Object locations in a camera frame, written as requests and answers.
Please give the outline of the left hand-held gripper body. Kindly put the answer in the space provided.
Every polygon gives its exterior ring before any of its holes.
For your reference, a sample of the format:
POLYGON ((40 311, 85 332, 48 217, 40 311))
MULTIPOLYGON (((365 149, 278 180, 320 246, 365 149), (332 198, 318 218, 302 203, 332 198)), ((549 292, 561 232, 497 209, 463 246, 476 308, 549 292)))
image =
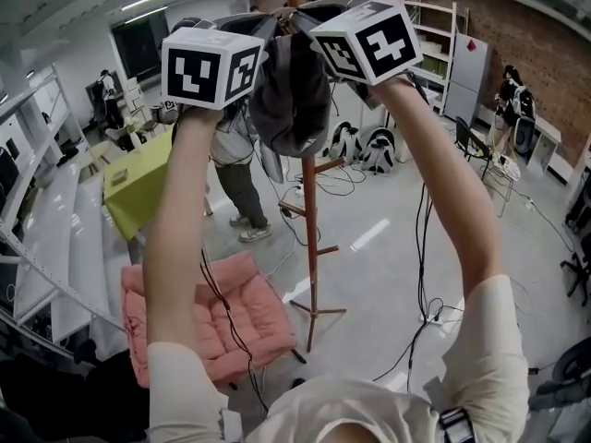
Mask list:
POLYGON ((267 45, 267 16, 185 18, 162 42, 165 101, 222 110, 255 86, 267 45))

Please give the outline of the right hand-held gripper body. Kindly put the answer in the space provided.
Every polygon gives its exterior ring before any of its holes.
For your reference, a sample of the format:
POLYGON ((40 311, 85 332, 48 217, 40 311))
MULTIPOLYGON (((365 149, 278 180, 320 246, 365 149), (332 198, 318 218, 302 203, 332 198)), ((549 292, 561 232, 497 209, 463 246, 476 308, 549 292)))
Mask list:
POLYGON ((369 86, 423 60, 410 17, 396 0, 351 0, 310 35, 336 76, 369 86))

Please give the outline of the grey garment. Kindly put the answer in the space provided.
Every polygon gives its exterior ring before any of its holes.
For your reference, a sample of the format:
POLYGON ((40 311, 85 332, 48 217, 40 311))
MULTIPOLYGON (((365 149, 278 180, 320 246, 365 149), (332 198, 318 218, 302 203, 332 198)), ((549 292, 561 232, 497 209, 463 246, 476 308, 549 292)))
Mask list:
POLYGON ((331 88, 324 58, 303 32, 269 42, 248 109, 262 142, 292 158, 311 158, 328 136, 331 88))

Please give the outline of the brown wooden coat rack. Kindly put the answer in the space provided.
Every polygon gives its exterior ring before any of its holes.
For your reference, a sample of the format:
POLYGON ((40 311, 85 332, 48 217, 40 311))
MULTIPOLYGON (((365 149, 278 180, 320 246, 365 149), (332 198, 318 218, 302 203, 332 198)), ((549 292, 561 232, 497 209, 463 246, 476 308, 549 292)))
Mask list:
POLYGON ((344 158, 338 158, 334 161, 325 162, 319 166, 315 163, 315 157, 303 158, 302 181, 304 193, 304 208, 301 209, 284 201, 279 202, 279 206, 296 213, 306 220, 307 244, 308 244, 308 271, 310 283, 310 301, 309 306, 302 305, 296 300, 291 299, 289 303, 309 315, 308 340, 306 350, 309 353, 313 344, 313 336, 317 319, 320 315, 343 314, 345 308, 319 309, 318 307, 318 256, 336 252, 339 246, 318 249, 318 230, 317 230, 317 203, 316 203, 316 175, 322 174, 332 168, 344 166, 344 158))

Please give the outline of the person's left forearm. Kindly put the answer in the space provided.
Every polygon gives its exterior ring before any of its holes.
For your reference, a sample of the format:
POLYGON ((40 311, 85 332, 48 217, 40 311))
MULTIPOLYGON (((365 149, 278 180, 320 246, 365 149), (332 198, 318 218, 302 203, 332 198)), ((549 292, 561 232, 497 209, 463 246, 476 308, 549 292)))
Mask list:
POLYGON ((193 107, 176 125, 163 193, 143 256, 148 342, 196 351, 194 302, 200 270, 209 151, 221 111, 193 107))

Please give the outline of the person's right forearm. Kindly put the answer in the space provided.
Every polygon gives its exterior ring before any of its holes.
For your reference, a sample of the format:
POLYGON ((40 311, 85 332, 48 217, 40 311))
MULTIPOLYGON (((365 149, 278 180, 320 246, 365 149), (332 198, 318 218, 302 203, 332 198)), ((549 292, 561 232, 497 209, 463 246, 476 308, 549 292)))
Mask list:
POLYGON ((487 190, 406 77, 369 89, 396 121, 460 262, 464 297, 503 273, 497 217, 487 190))

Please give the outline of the white metal shelf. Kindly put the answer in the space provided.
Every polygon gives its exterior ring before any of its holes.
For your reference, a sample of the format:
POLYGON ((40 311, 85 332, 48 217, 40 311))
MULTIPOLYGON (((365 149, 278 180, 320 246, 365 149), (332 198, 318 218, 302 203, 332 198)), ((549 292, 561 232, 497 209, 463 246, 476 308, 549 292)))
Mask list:
POLYGON ((119 273, 129 257, 103 176, 53 66, 0 98, 0 319, 47 347, 82 331, 122 346, 119 273))

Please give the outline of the white storage shelving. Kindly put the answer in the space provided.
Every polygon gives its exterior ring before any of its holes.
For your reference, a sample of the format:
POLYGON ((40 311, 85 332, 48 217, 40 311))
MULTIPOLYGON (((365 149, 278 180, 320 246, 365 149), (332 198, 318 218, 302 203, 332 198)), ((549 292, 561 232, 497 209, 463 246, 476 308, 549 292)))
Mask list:
POLYGON ((398 1, 408 12, 423 54, 423 60, 412 70, 435 92, 434 108, 437 114, 443 115, 458 32, 457 3, 441 6, 425 0, 398 1))

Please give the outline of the grey refrigerator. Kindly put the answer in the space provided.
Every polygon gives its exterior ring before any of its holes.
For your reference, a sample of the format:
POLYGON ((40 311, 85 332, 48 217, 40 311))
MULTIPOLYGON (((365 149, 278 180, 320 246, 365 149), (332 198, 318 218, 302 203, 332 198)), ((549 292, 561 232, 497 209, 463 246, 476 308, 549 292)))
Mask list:
POLYGON ((458 33, 455 38, 452 71, 443 114, 455 121, 463 118, 471 126, 479 112, 481 99, 488 85, 492 48, 487 42, 458 33), (466 46, 472 39, 476 49, 466 46))

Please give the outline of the yellow-green covered table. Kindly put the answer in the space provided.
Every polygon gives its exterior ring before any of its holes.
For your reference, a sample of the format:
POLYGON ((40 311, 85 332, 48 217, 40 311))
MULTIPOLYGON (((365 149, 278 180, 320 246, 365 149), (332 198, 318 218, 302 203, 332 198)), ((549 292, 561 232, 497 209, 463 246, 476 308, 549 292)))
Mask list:
POLYGON ((125 153, 103 170, 103 200, 127 241, 151 222, 158 208, 172 148, 172 130, 150 138, 139 149, 125 153), (127 180, 111 185, 114 173, 127 169, 127 180))

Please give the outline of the black metal chair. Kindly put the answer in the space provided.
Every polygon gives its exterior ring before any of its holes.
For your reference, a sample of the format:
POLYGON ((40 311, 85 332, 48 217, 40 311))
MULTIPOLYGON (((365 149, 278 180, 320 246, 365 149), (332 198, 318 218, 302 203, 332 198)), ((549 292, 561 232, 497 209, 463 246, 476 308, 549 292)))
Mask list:
POLYGON ((468 161, 478 159, 486 163, 481 175, 481 179, 484 179, 492 160, 491 147, 468 126, 463 118, 457 116, 455 124, 455 146, 460 149, 468 161))

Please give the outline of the white low cabinet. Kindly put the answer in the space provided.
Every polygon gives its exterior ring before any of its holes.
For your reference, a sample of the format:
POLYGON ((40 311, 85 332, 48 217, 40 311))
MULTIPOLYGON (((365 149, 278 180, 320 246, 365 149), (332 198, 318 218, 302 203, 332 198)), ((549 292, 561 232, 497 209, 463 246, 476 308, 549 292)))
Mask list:
POLYGON ((557 153, 560 145, 559 129, 538 115, 533 149, 525 164, 526 169, 537 177, 553 174, 560 182, 568 185, 573 175, 573 167, 557 153))

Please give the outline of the pink padded cushion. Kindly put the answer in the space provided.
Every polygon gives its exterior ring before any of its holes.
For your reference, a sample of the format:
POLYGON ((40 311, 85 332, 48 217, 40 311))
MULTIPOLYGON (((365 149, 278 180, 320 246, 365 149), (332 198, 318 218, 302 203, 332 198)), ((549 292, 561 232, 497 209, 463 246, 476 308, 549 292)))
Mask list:
MULTIPOLYGON (((223 386, 248 371, 247 354, 231 336, 234 324, 253 356, 256 368, 268 365, 296 347, 296 337, 281 298, 259 271, 254 259, 243 251, 215 260, 210 271, 227 300, 221 300, 208 285, 197 287, 194 312, 199 357, 213 384, 223 386)), ((149 386, 147 323, 142 266, 122 268, 123 322, 130 360, 139 385, 149 386)))

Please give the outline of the black chair base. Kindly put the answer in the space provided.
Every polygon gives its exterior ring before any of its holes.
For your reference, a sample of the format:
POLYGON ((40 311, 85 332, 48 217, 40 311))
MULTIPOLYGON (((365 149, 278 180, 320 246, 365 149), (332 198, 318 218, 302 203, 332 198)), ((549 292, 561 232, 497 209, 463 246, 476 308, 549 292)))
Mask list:
POLYGON ((575 252, 572 254, 571 261, 563 260, 560 267, 561 269, 568 269, 574 274, 574 282, 568 290, 567 296, 571 297, 580 288, 583 295, 582 307, 585 307, 589 297, 587 284, 591 279, 591 252, 582 248, 580 253, 575 252))

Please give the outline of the person's cream shirt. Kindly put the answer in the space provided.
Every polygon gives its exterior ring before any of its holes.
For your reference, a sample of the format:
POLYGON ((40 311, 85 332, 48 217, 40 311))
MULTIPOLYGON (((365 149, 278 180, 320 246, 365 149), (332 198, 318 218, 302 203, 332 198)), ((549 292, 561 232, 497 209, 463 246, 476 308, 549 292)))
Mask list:
MULTIPOLYGON (((447 409, 461 409, 476 443, 517 443, 528 412, 528 365, 510 279, 496 275, 471 292, 456 340, 443 357, 447 409)), ((237 413, 223 407, 199 357, 187 347, 148 348, 150 443, 227 443, 237 413)), ((351 378, 314 377, 285 392, 245 443, 328 443, 337 429, 373 443, 443 443, 442 415, 414 394, 351 378)))

